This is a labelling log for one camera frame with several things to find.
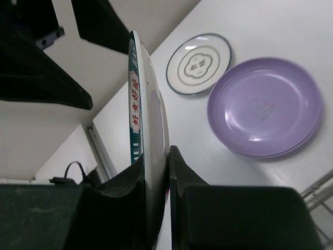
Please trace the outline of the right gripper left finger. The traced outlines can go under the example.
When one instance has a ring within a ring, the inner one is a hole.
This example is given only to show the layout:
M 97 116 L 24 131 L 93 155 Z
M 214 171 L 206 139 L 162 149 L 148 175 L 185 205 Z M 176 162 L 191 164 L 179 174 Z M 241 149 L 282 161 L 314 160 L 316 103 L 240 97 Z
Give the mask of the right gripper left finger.
M 1 185 L 1 249 L 144 249 L 143 159 L 93 188 Z

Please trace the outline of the white plate with rings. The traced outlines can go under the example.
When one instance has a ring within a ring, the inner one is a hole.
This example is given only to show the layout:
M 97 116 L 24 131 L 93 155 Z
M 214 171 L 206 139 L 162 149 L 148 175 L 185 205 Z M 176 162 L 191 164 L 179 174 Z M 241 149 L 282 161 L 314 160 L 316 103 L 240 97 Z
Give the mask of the white plate with rings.
M 181 44 L 166 67 L 169 87 L 182 95 L 195 95 L 212 88 L 229 69 L 232 48 L 216 33 L 199 34 Z

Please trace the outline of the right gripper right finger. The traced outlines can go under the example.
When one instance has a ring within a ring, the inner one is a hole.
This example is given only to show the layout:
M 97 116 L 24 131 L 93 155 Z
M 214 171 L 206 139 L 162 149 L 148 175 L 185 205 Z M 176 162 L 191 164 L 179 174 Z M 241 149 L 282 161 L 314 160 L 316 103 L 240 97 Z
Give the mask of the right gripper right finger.
M 322 249 L 296 190 L 209 185 L 176 146 L 169 171 L 173 249 Z

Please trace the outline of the white plate floral rim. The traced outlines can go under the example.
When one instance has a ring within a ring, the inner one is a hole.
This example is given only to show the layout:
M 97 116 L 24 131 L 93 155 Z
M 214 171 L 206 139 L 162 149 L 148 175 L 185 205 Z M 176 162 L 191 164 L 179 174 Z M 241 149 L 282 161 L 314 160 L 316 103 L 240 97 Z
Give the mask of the white plate floral rim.
M 169 135 L 153 64 L 136 31 L 130 33 L 128 69 L 131 162 L 143 160 L 146 241 L 149 249 L 155 249 L 168 189 Z

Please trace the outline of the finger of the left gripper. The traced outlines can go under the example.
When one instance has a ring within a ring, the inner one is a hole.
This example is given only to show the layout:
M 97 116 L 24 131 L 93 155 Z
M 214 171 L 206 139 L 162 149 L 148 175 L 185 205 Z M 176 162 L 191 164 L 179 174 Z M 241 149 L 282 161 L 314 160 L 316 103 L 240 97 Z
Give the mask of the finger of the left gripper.
M 1 1 L 1 100 L 91 110 L 91 96 L 44 49 L 64 36 L 52 1 Z
M 130 32 L 108 0 L 72 0 L 81 39 L 113 51 L 128 54 Z

